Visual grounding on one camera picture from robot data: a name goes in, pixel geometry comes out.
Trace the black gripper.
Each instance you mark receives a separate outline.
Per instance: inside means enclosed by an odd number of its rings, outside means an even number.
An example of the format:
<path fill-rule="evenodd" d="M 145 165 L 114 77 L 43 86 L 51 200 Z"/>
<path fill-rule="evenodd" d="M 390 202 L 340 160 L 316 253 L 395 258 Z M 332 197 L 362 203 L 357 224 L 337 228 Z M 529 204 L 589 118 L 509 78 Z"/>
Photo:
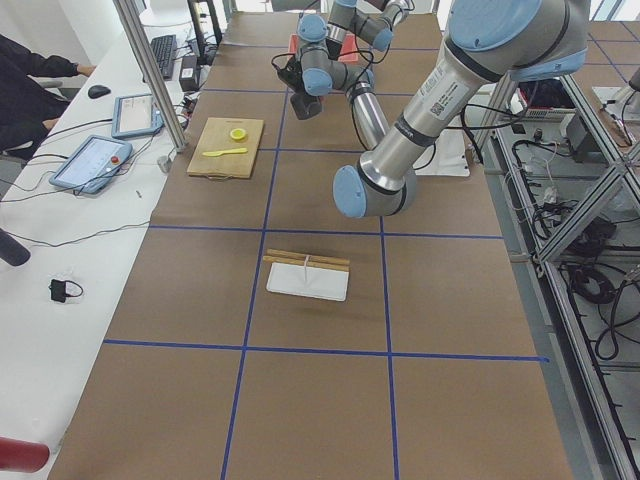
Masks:
<path fill-rule="evenodd" d="M 290 56 L 289 60 L 283 67 L 277 67 L 277 76 L 284 82 L 294 93 L 304 91 L 304 82 L 302 78 L 301 63 L 295 56 Z"/>

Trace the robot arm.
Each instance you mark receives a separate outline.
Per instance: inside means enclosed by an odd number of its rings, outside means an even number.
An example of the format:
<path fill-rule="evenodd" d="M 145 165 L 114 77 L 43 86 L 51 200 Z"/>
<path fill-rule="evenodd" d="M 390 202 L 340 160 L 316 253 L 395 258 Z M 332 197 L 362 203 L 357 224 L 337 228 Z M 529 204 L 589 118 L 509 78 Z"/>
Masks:
<path fill-rule="evenodd" d="M 296 52 L 278 73 L 294 92 L 300 119 L 318 114 L 321 98 L 333 90 L 344 92 L 353 108 L 366 150 L 334 177 L 334 202 L 346 217 L 390 216 L 408 208 L 415 197 L 414 164 L 481 86 L 504 76 L 520 82 L 573 73 L 586 59 L 586 1 L 456 1 L 436 66 L 389 124 L 370 70 L 338 59 L 347 33 L 386 50 L 410 10 L 407 1 L 374 5 L 378 17 L 354 1 L 335 2 L 327 19 L 301 16 Z"/>
<path fill-rule="evenodd" d="M 326 45 L 329 57 L 336 60 L 341 53 L 347 33 L 352 33 L 374 50 L 384 52 L 394 37 L 394 27 L 403 22 L 415 8 L 413 1 L 369 1 L 380 11 L 374 17 L 357 7 L 356 0 L 337 0 L 330 11 Z"/>

